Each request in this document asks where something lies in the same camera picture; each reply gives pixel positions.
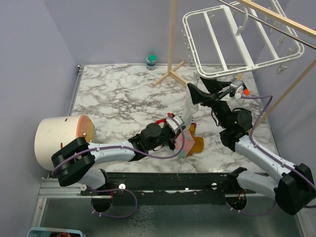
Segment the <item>red sock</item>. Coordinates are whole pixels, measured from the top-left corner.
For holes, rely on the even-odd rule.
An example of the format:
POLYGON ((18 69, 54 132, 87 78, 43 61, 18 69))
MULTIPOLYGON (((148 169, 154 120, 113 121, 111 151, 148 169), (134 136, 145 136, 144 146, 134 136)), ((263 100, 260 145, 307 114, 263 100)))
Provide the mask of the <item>red sock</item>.
POLYGON ((162 119, 160 119, 160 120, 156 121, 156 124, 158 124, 160 127, 164 127, 164 124, 165 124, 165 119, 164 119, 164 118, 162 118, 162 119))

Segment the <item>pink sock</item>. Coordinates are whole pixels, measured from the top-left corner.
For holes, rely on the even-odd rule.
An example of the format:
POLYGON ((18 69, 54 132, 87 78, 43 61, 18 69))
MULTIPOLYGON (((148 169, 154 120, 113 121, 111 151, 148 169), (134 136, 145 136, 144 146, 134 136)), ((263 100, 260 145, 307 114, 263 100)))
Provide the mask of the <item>pink sock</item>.
POLYGON ((184 142, 184 147, 181 150, 181 152, 179 153, 179 156, 182 158, 185 158, 195 144, 193 136, 191 135, 191 133, 188 130, 184 131, 184 139, 183 139, 181 133, 175 139, 174 153, 178 153, 180 151, 180 148, 182 147, 183 142, 184 142))

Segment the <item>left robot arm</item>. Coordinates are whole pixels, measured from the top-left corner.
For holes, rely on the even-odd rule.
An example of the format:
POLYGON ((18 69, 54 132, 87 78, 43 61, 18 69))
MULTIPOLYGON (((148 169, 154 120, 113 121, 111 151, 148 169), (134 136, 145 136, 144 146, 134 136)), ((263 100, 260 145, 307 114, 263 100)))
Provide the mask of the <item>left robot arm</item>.
POLYGON ((106 172, 94 168, 95 165, 113 161, 132 162, 146 157, 159 158, 151 154, 159 146, 168 144, 174 149, 174 141, 184 132, 185 125, 172 122, 164 127, 150 123, 134 137, 114 144, 87 142, 76 138, 52 157, 52 176, 58 179, 61 187, 79 183, 103 195, 109 189, 106 172))

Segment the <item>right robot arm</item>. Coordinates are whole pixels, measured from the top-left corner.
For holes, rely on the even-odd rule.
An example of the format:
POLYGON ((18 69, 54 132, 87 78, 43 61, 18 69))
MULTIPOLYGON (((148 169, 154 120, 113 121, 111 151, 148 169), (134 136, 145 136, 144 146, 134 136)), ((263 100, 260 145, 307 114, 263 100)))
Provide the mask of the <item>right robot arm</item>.
POLYGON ((316 186, 311 169, 295 165, 264 148, 253 138, 258 121, 254 121, 250 110, 231 109, 231 99, 261 99, 250 95, 241 80, 217 81, 202 78, 207 91, 192 83, 187 84, 194 105, 211 108, 211 114, 223 128, 220 132, 222 144, 259 166, 266 175, 253 173, 240 167, 229 174, 227 188, 232 193, 251 190, 271 198, 287 214, 295 215, 303 208, 309 208, 316 198, 316 186))

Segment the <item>white sock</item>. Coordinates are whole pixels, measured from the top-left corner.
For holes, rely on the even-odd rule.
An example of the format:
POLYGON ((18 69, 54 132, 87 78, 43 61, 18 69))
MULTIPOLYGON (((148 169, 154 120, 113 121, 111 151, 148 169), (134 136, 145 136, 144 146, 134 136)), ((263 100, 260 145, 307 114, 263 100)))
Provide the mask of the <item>white sock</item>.
POLYGON ((191 94, 189 91, 189 88, 186 86, 186 94, 185 94, 185 103, 181 115, 181 119, 184 122, 184 126, 186 129, 189 129, 192 119, 193 119, 193 114, 198 112, 198 105, 194 105, 192 103, 191 99, 191 94))

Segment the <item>white plastic sock hanger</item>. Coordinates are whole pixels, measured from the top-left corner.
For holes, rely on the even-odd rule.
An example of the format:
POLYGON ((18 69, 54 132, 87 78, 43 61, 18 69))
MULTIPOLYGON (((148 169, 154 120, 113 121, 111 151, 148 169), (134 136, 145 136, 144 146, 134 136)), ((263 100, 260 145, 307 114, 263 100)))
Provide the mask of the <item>white plastic sock hanger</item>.
POLYGON ((300 58, 302 43, 253 19, 260 14, 234 1, 186 13, 183 38, 189 63, 207 79, 286 63, 300 58))

